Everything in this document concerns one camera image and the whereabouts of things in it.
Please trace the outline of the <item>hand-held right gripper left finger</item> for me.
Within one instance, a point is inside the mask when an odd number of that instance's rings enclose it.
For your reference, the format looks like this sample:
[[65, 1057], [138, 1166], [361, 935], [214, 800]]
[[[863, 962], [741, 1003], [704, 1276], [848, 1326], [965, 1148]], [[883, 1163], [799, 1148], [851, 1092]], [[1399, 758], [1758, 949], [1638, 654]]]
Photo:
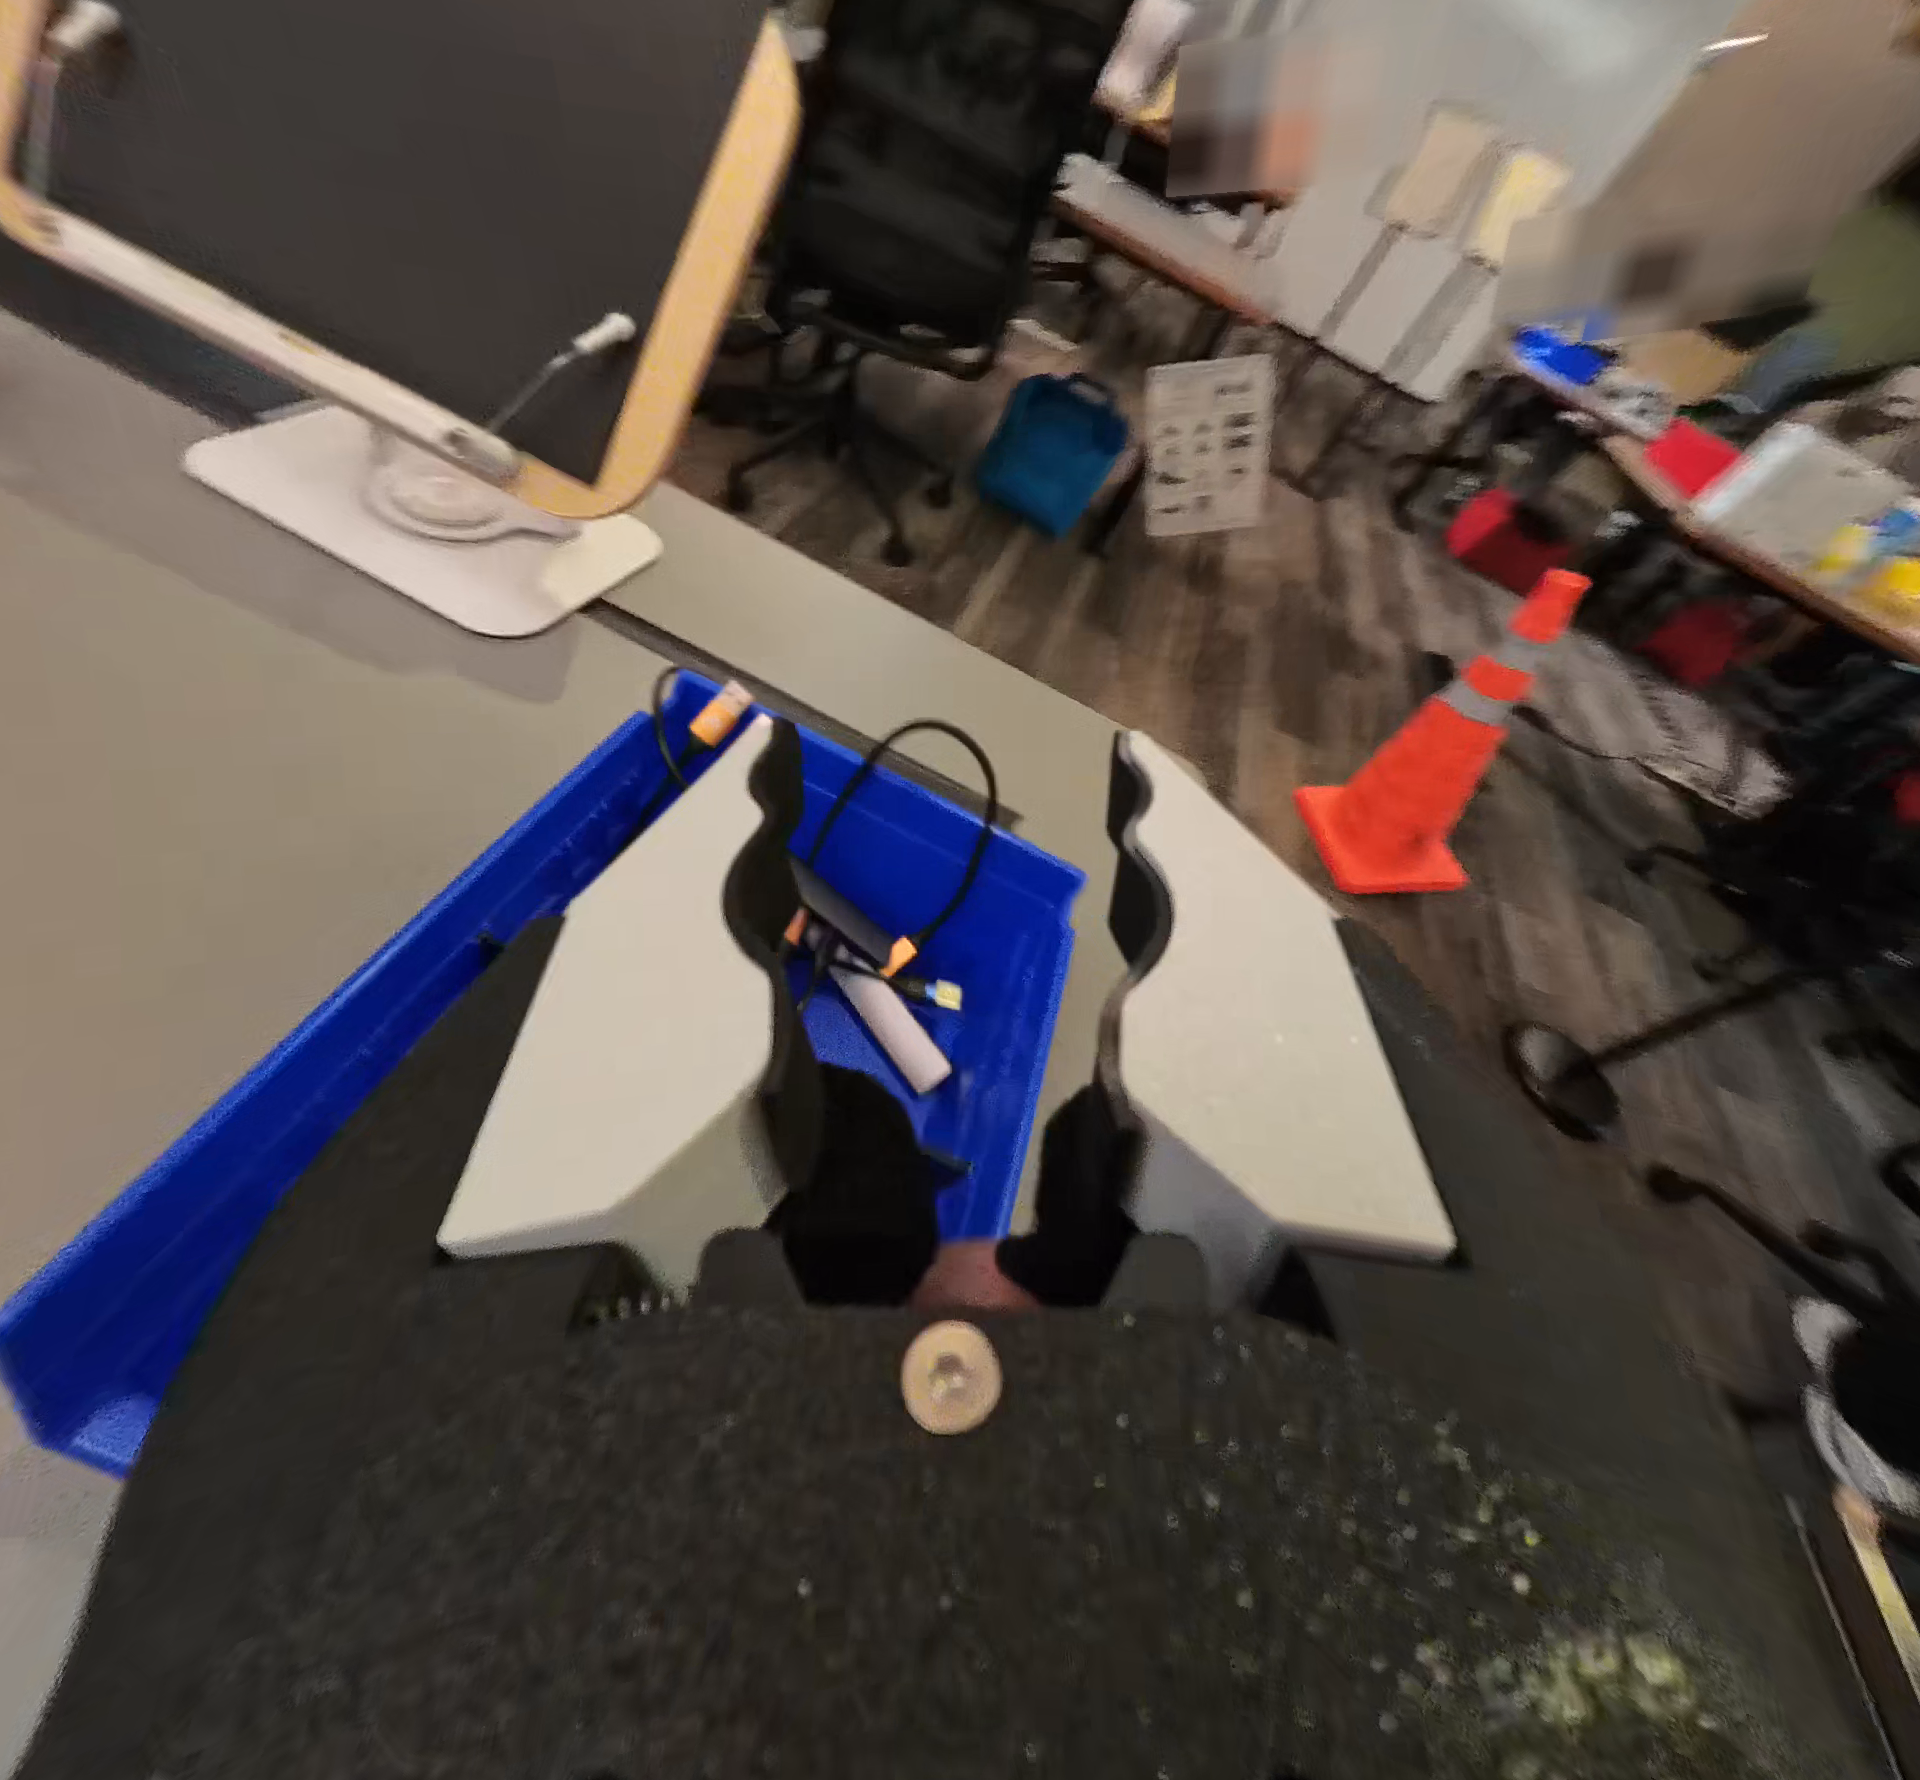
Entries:
[[817, 1180], [827, 1098], [785, 968], [801, 813], [799, 729], [750, 716], [568, 906], [439, 1252], [697, 1264]]

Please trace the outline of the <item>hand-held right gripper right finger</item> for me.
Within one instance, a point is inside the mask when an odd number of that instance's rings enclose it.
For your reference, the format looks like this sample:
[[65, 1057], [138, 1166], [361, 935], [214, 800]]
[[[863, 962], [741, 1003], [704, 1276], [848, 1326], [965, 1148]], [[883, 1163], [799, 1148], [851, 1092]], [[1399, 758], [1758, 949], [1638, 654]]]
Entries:
[[1343, 917], [1142, 732], [1113, 738], [1106, 831], [1120, 974], [1090, 1082], [1045, 1131], [1036, 1247], [1055, 1264], [1116, 1264], [1146, 1234], [1204, 1264], [1456, 1261]]

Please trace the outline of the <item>blue storage bin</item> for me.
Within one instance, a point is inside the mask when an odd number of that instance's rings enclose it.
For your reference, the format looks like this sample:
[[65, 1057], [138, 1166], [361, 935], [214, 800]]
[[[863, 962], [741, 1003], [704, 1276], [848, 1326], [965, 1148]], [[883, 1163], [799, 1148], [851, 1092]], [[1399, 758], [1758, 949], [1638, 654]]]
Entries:
[[[159, 1398], [264, 1219], [338, 1127], [532, 919], [561, 914], [669, 806], [656, 724], [634, 714], [351, 974], [230, 1095], [3, 1304], [3, 1390], [42, 1449], [125, 1478]], [[812, 870], [876, 926], [926, 926], [981, 859], [919, 971], [964, 990], [916, 1020], [951, 1065], [912, 1095], [845, 1000], [804, 1011], [817, 1055], [871, 1073], [945, 1182], [945, 1241], [1007, 1234], [1039, 1127], [1084, 870], [883, 766]]]

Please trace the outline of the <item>grey desk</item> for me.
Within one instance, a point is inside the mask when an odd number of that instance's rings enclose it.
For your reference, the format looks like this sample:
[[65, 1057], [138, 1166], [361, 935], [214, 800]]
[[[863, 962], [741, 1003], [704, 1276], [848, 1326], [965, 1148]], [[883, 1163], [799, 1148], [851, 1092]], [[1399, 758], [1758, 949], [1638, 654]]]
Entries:
[[848, 744], [970, 732], [1088, 875], [1045, 1112], [1083, 1088], [1113, 724], [679, 482], [659, 568], [490, 641], [186, 478], [214, 426], [3, 315], [3, 1287], [150, 1169], [673, 662]]

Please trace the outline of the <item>orange traffic cone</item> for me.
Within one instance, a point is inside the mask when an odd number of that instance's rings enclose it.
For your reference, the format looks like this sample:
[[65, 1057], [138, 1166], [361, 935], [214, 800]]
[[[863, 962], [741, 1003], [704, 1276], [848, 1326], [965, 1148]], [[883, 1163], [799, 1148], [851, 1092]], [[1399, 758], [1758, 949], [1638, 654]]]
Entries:
[[1344, 897], [1448, 897], [1471, 875], [1451, 832], [1537, 689], [1545, 654], [1571, 630], [1594, 581], [1550, 571], [1502, 641], [1434, 689], [1340, 786], [1298, 786], [1297, 809]]

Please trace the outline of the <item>white stand with black board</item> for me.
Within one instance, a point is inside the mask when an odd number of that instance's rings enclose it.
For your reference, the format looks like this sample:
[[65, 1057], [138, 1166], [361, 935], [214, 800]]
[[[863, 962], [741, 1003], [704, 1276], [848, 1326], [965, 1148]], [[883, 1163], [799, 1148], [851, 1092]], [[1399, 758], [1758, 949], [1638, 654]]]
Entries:
[[776, 0], [3, 0], [3, 237], [302, 391], [186, 472], [485, 640], [659, 558]]

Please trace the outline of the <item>red storage bin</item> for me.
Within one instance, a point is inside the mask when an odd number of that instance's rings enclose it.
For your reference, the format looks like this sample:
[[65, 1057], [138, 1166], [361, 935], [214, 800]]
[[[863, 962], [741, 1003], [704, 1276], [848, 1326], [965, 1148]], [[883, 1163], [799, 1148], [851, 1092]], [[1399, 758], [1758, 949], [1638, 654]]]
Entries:
[[1537, 585], [1571, 568], [1573, 543], [1528, 501], [1503, 485], [1474, 491], [1443, 529], [1443, 549], [1467, 572], [1525, 599]]

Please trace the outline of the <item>white printed sheet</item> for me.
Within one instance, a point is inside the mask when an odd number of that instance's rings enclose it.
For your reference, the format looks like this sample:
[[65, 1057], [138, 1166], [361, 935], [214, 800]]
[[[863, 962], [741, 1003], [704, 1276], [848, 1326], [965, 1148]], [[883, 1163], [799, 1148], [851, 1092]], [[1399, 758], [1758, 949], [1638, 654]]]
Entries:
[[1146, 534], [1172, 543], [1265, 517], [1278, 365], [1268, 354], [1156, 365], [1142, 384]]

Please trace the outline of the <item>white cardboard box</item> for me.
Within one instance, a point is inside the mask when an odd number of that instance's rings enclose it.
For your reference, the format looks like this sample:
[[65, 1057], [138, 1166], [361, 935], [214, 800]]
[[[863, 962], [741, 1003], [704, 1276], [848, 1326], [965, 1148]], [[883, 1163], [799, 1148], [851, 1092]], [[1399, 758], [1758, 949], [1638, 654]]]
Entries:
[[1716, 539], [1810, 575], [1850, 529], [1876, 534], [1915, 488], [1805, 423], [1782, 423], [1707, 485], [1690, 520]]

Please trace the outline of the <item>black mesh office chair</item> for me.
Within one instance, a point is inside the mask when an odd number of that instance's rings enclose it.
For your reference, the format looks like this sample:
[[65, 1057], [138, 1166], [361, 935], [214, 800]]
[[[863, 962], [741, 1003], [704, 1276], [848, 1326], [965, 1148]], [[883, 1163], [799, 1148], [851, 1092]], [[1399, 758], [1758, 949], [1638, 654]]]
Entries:
[[974, 384], [1033, 280], [1033, 245], [1136, 0], [834, 0], [804, 75], [799, 150], [776, 211], [763, 318], [776, 354], [812, 336], [801, 375], [772, 365], [776, 432], [725, 472], [736, 516], [756, 475], [822, 445], [871, 497], [883, 558], [915, 558], [874, 451], [954, 491], [931, 451], [860, 393], [871, 362]]

